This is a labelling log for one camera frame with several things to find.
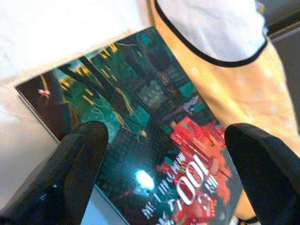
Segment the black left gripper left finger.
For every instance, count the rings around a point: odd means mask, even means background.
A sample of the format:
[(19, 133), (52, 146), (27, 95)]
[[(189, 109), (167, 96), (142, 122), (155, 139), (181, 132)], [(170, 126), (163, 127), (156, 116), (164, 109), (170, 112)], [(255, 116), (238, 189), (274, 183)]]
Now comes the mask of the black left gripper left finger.
[(104, 123), (79, 125), (0, 210), (0, 225), (80, 225), (107, 145)]

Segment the yellow egg print blanket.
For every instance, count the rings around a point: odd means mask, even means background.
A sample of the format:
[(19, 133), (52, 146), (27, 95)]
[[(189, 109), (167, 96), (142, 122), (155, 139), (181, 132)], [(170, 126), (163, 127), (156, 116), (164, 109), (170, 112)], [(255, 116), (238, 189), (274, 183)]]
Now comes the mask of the yellow egg print blanket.
[[(154, 24), (226, 128), (247, 123), (300, 158), (300, 134), (282, 61), (258, 0), (150, 0)], [(261, 225), (242, 191), (239, 225)]]

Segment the dark green red book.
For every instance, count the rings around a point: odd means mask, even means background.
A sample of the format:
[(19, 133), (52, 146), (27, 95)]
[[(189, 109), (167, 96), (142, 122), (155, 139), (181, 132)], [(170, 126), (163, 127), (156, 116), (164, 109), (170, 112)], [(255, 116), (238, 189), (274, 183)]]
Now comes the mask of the dark green red book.
[(96, 186), (128, 225), (229, 225), (241, 183), (224, 129), (153, 27), (16, 86), (57, 140), (108, 129)]

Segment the white quilted mattress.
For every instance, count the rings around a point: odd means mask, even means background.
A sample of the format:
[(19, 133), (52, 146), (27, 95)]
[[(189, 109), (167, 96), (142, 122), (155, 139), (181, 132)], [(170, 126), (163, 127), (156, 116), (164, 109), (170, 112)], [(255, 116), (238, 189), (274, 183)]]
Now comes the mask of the white quilted mattress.
[[(150, 0), (0, 0), (0, 210), (65, 136), (100, 121), (76, 115), (56, 75), (123, 105), (106, 80), (74, 72), (75, 60), (93, 69), (89, 53), (152, 24)], [(96, 182), (80, 225), (128, 223)]]

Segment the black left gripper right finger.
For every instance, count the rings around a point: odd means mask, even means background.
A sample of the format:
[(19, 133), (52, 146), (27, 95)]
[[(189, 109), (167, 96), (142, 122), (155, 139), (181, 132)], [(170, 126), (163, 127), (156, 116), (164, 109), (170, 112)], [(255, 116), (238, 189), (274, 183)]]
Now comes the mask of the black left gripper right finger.
[(247, 123), (229, 125), (225, 143), (261, 225), (300, 225), (300, 158)]

